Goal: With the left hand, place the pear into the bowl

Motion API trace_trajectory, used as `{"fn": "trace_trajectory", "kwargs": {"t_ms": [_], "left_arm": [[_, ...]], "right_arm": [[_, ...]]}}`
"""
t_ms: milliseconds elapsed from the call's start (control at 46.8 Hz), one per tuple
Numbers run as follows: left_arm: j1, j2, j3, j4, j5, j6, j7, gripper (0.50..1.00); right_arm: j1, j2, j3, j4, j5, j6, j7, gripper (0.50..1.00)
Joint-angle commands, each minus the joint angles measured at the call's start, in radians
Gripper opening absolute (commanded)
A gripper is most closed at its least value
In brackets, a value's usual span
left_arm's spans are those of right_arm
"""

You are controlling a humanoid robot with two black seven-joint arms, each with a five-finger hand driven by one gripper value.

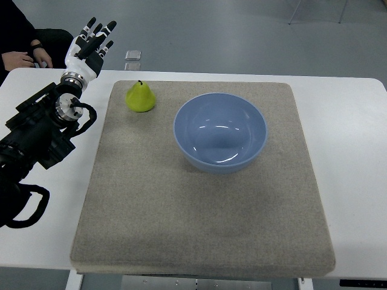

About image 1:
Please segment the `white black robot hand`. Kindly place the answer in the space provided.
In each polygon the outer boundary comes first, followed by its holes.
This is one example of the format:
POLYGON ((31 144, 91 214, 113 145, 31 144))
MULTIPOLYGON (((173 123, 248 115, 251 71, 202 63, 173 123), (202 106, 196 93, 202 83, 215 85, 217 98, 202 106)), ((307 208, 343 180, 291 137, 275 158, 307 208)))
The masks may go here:
POLYGON ((107 41, 107 38, 116 25, 116 21, 107 25, 96 24, 96 18, 91 18, 68 49, 64 75, 80 78, 83 87, 96 79, 102 70, 107 52, 114 44, 112 40, 107 41))

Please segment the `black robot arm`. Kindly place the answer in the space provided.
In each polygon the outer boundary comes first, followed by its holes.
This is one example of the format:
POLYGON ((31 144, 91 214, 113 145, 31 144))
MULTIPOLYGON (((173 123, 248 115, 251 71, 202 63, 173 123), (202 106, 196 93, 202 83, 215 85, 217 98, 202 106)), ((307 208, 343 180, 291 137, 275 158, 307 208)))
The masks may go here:
POLYGON ((50 192, 22 184, 33 166, 49 169, 68 156, 71 139, 96 121, 96 110, 80 97, 88 84, 77 72, 66 72, 17 106, 6 122, 10 133, 1 140, 1 226, 27 228, 44 214, 50 192))

